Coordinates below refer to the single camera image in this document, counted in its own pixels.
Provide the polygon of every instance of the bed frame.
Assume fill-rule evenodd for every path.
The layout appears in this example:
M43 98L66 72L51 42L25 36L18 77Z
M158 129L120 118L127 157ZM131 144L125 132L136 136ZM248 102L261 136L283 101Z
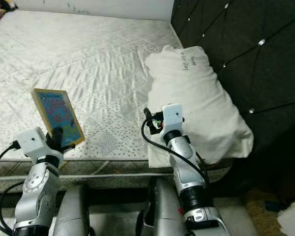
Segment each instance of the bed frame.
M172 25L199 45L255 135L253 152L213 185L241 192L295 163L295 0L175 0Z

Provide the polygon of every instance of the yellow book border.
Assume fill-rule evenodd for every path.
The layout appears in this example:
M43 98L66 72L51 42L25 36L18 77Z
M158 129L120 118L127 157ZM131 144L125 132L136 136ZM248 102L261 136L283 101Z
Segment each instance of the yellow book border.
M38 109L38 111L40 113L40 116L42 117L42 119L43 119L43 121L44 121L44 123L45 123L45 125L47 127L47 131L48 131L50 137L52 137L52 132L53 132L52 131L52 127L51 127L51 125L50 125L50 123L49 123L49 121L47 119L46 113L43 112L45 109L43 107L43 104L42 104L41 100L38 97L38 94L37 94L38 92L43 92L43 93L47 93L47 92L60 93L63 97L65 97L68 100L68 102L65 101L66 102L66 105L69 107L69 109L70 109L70 111L71 111L71 113L73 115L74 122L77 125L78 130L79 130L79 132L81 134L81 137L78 140L76 140L76 141L74 141L72 143L74 143L75 145L77 145L77 144L81 143L82 141L84 141L85 140L84 134L83 134L83 132L81 130L81 127L80 127L80 124L78 123L78 120L77 120L77 118L75 116L75 113L74 113L73 108L71 106L71 102L70 102L70 99L69 99L69 96L68 96L67 92L64 91L64 90L51 90L51 89L34 88L31 91L31 95L32 95L33 100L34 100L34 102L36 104L36 107L37 107L37 109Z

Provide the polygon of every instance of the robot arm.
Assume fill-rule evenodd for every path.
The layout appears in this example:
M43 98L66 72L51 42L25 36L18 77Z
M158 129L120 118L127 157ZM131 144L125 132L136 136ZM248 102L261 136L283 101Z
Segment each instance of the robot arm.
M34 165L16 205L13 235L47 236L54 216L60 185L58 166L63 162L63 154L59 143L49 144L51 139L47 140L40 128L21 133L17 141Z
M189 138L183 135L182 107L180 104L170 104L162 107L162 111L147 116L148 120L157 121L159 129L154 133L160 133L161 142L167 148L183 156L191 162L195 168L199 168L196 162L196 151L190 144ZM206 179L194 167L186 161L170 153L170 164L174 170L174 179L182 209L183 220L190 235L203 235L207 229L210 232L219 232L215 235L228 236L229 233L222 221L219 212L213 206L212 198Z

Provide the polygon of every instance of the mattress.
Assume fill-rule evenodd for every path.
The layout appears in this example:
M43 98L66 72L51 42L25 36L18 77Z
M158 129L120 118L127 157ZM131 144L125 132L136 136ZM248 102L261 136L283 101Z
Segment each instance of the mattress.
M59 89L67 91L86 139L65 154L62 175L150 172L140 135L148 99L144 60L168 44L181 47L165 21L6 14L0 20L0 153L20 132L37 126L47 132L32 88ZM0 179L25 177L30 167L20 150L10 151L0 162Z

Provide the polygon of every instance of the colorful book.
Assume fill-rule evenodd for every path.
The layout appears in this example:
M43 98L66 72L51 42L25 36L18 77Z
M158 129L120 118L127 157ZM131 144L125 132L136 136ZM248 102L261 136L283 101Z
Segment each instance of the colorful book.
M50 137L53 129L63 129L61 147L84 140L66 91L34 88L31 94Z

